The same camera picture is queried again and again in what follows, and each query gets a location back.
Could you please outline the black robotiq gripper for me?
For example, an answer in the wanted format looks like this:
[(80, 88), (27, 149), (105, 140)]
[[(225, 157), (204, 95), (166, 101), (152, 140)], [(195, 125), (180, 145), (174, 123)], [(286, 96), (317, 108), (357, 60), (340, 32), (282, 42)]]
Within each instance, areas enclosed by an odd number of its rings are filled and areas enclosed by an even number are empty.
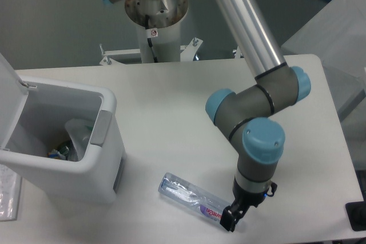
[(272, 181), (264, 182), (264, 190), (248, 191), (243, 189), (235, 178), (233, 181), (234, 201), (227, 206), (221, 216), (220, 225), (227, 231), (234, 232), (239, 220), (244, 217), (250, 206), (261, 204), (269, 191)]

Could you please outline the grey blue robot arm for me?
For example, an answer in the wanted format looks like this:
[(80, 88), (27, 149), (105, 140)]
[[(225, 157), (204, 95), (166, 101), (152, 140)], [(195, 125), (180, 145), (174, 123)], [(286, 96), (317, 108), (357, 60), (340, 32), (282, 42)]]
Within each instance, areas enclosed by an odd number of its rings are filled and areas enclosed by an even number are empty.
[[(187, 0), (102, 1), (125, 2), (128, 17), (141, 29), (144, 63), (181, 60), (179, 44), (160, 37), (164, 29), (183, 20)], [(302, 68), (287, 65), (255, 0), (216, 1), (256, 81), (240, 93), (218, 90), (205, 105), (210, 120), (238, 153), (234, 201), (221, 206), (220, 218), (220, 225), (233, 231), (250, 207), (275, 194), (272, 177), (284, 151), (285, 133), (270, 117), (307, 97), (311, 81)]]

